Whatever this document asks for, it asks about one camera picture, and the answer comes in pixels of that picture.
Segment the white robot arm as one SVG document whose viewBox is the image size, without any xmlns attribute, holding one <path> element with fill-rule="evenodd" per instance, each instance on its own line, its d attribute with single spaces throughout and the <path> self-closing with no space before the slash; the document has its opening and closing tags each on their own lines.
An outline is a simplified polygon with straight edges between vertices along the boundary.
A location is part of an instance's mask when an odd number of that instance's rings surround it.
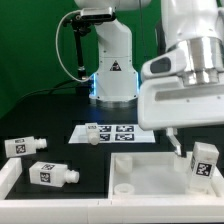
<svg viewBox="0 0 224 224">
<path fill-rule="evenodd" d="M 136 74 L 129 28 L 117 11 L 151 0 L 74 0 L 96 26 L 99 67 L 90 99 L 109 106 L 138 101 L 144 130 L 224 123 L 224 8 L 216 0 L 161 0 L 165 52 Z"/>
</svg>

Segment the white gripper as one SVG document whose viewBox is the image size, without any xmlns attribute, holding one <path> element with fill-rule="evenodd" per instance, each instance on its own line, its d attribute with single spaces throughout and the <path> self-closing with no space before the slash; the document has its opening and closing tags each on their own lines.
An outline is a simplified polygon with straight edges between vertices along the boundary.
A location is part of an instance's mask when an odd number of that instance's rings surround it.
<svg viewBox="0 0 224 224">
<path fill-rule="evenodd" d="M 166 129 L 181 157 L 176 128 L 224 124 L 224 73 L 217 84 L 185 87 L 177 76 L 145 81 L 138 98 L 138 124 L 143 130 Z"/>
</svg>

